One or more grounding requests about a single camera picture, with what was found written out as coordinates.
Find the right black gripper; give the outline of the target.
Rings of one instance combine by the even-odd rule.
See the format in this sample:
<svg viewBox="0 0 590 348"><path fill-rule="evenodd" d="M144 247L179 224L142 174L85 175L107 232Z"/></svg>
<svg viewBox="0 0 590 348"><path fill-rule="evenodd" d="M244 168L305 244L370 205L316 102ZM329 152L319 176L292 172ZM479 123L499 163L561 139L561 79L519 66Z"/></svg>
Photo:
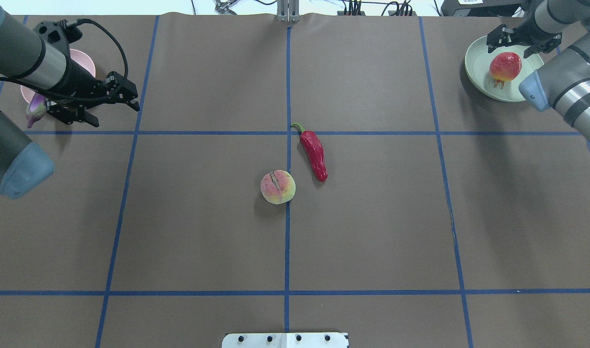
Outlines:
<svg viewBox="0 0 590 348"><path fill-rule="evenodd" d="M558 48L562 35L555 35L549 39L549 33L543 31L536 24L535 17L525 16L516 28L498 26L487 34L487 52L492 54L496 49L513 45L529 46L527 58L538 53L551 53Z"/></svg>

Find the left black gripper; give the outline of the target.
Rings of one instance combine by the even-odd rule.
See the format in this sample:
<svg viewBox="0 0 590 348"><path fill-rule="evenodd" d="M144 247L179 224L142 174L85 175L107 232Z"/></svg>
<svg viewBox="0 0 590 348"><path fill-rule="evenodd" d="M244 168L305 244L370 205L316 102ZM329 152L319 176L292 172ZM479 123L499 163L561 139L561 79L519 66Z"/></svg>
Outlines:
<svg viewBox="0 0 590 348"><path fill-rule="evenodd" d="M104 85L63 53L39 55L39 94L46 98L46 113L65 125L100 121L86 109L108 104L125 104L140 111L136 85L118 72L110 72Z"/></svg>

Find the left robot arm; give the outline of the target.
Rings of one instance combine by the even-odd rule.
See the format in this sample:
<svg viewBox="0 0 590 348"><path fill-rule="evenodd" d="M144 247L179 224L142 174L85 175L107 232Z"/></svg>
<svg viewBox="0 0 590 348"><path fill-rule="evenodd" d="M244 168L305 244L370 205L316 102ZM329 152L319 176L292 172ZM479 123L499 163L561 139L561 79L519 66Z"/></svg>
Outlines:
<svg viewBox="0 0 590 348"><path fill-rule="evenodd" d="M99 79L73 57L70 46L83 37L82 25L95 26L115 44L123 72L111 71ZM26 128L45 115L65 125L97 128L100 121L90 110L101 105L121 104L140 111L122 45L92 18L43 21L30 29L0 5L0 83L29 93ZM49 155L0 109L0 196L21 198L55 171Z"/></svg>

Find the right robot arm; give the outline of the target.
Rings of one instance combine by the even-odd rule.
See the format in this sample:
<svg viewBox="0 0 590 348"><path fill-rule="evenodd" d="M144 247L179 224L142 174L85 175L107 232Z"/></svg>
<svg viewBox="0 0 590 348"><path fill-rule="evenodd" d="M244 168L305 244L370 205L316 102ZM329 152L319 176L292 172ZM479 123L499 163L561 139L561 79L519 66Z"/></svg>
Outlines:
<svg viewBox="0 0 590 348"><path fill-rule="evenodd" d="M554 109L590 143L590 0L530 0L520 25L502 25L487 35L488 52L521 45L524 58L550 53L563 31L580 22L586 33L520 82L519 91L534 108Z"/></svg>

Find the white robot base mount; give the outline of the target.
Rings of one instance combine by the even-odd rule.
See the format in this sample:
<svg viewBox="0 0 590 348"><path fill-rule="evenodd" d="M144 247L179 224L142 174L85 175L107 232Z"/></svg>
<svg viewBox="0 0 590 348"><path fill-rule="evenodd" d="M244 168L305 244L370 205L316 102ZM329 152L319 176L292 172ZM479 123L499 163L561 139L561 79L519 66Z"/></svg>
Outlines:
<svg viewBox="0 0 590 348"><path fill-rule="evenodd" d="M347 333L233 333L225 335L222 348L348 348Z"/></svg>

